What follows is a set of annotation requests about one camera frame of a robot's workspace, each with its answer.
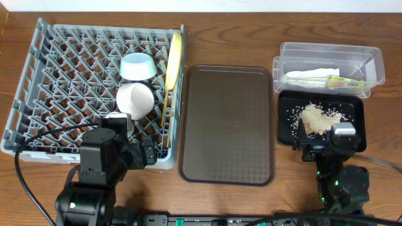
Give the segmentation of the white napkin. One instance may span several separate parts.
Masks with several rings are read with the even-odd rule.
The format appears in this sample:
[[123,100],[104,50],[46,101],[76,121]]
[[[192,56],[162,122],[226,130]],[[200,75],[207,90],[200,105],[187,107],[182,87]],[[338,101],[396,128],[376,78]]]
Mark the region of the white napkin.
[[338,68],[318,68],[307,71],[292,71],[284,75],[284,83],[297,85],[308,89],[321,89],[326,87],[327,80],[331,77],[338,77]]

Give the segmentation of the green yellow snack wrapper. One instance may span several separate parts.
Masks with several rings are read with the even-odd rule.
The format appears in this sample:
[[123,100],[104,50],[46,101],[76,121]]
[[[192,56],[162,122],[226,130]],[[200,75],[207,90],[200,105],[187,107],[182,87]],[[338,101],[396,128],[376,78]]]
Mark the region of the green yellow snack wrapper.
[[354,80],[351,78],[344,78],[344,77],[336,77],[330,76],[327,79],[326,87],[329,90],[334,89],[353,89],[353,90],[364,90],[366,88],[366,84],[363,80]]

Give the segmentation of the black rectangular tray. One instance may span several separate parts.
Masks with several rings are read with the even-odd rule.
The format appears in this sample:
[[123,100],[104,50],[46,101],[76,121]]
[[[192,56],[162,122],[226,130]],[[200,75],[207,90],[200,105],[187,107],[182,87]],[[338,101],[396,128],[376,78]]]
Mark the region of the black rectangular tray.
[[326,114],[340,113],[342,122],[351,122],[362,141],[359,153],[367,148],[364,122],[364,105],[360,98],[347,95],[318,94],[285,90],[278,99],[278,141],[283,145],[293,145],[297,136],[298,118],[310,104],[316,105]]

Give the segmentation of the spilled rice pile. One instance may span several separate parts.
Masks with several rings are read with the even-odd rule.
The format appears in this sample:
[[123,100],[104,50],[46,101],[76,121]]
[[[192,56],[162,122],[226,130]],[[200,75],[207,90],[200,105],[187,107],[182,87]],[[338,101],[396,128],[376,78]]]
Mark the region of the spilled rice pile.
[[291,123],[291,135],[296,138],[298,132],[298,121],[302,120],[307,131],[309,139],[323,136],[326,131],[329,131],[333,124],[346,122],[351,119],[342,110],[337,110],[329,104],[325,107],[323,104],[309,103],[304,106],[296,106],[290,110],[288,121]]

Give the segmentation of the pink shallow bowl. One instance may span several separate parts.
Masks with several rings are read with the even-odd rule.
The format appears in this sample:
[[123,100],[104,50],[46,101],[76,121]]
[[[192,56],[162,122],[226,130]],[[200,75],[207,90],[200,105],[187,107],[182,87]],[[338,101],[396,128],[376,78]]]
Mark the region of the pink shallow bowl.
[[122,113],[140,120],[153,110],[155,98],[151,89],[143,83],[127,83],[117,90],[116,103]]

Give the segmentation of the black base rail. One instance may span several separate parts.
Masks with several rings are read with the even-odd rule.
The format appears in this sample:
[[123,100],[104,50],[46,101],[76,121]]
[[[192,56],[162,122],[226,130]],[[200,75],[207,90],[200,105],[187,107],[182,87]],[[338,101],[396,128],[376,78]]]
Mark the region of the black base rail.
[[261,217],[238,215],[170,215],[167,212],[139,213],[133,208],[118,206],[110,225],[128,226],[314,226],[316,220],[285,218],[287,213],[280,210],[273,214],[279,220],[260,221]]

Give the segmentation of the grey plastic dish rack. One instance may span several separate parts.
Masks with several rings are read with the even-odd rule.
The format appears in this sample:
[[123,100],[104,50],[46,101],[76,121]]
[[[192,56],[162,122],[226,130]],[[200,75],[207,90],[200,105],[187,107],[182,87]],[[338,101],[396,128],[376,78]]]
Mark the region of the grey plastic dish rack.
[[161,117],[165,75],[173,30],[50,25],[39,19],[24,63],[18,88],[1,138],[1,151],[28,162],[70,164],[80,161],[79,146],[86,123],[117,111],[116,94],[126,83],[119,74],[121,58],[146,53],[157,74],[144,81],[153,92],[153,110],[134,122],[131,143],[152,135],[155,168],[174,167],[178,152],[178,127],[183,73],[175,84],[170,147],[166,145],[173,90],[168,94],[165,125]]

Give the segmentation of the brown plastic serving tray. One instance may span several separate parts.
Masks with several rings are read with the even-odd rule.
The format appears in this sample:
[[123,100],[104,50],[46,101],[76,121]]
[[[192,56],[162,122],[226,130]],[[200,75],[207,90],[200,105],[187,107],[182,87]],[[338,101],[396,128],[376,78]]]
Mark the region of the brown plastic serving tray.
[[178,172],[187,182],[266,186],[275,177],[273,81],[263,67],[187,72]]

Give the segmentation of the clear plastic waste bin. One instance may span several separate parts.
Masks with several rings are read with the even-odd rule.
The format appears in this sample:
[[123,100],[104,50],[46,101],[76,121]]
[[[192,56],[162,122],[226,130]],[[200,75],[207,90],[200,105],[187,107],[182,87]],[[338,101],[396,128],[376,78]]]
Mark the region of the clear plastic waste bin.
[[[338,68],[339,77],[363,80],[364,90],[308,89],[284,83],[283,77],[292,71],[307,71],[318,68]],[[295,90],[321,94],[353,95],[368,98],[371,89],[384,84],[386,74],[382,52],[377,47],[338,45],[324,43],[285,42],[281,45],[280,55],[273,60],[273,88],[275,92]]]

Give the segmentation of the yellow round plate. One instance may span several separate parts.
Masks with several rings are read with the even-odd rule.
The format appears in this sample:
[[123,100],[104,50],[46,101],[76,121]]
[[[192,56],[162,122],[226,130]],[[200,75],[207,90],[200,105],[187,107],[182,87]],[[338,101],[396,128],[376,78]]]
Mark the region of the yellow round plate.
[[175,32],[171,40],[170,52],[168,55],[168,64],[166,68],[165,90],[171,91],[175,87],[180,63],[182,59],[182,36]]

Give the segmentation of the small white cup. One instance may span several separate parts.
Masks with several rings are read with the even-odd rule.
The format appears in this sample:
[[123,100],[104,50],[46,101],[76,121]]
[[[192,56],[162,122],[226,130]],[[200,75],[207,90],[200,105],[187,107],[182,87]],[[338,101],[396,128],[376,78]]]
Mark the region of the small white cup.
[[131,114],[122,112],[111,112],[106,115],[106,118],[125,118],[127,123],[127,137],[130,137],[134,132],[134,122],[131,119]]

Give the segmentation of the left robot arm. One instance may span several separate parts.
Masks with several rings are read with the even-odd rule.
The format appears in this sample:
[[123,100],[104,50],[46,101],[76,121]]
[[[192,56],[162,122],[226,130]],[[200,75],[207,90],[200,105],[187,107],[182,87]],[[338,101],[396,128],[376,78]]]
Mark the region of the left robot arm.
[[57,225],[143,225],[132,208],[116,205],[116,186],[129,170],[157,162],[154,137],[128,140],[125,117],[102,118],[83,134],[80,164],[70,170],[55,202]]

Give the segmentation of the light blue bowl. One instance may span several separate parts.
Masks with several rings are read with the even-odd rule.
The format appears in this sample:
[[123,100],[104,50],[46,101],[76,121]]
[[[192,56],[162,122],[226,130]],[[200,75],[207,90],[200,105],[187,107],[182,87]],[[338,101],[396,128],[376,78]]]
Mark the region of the light blue bowl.
[[147,80],[157,74],[157,69],[150,55],[130,53],[121,58],[119,74],[126,80]]

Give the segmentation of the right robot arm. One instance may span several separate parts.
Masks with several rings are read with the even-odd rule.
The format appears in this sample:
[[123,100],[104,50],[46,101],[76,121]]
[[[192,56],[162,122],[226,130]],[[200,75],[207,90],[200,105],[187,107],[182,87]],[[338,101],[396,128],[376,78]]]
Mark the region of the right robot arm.
[[322,140],[311,140],[300,119],[297,133],[292,150],[303,152],[302,161],[316,164],[318,193],[325,211],[363,216],[362,207],[369,201],[369,172],[360,166],[344,166],[362,142],[353,124],[332,124]]

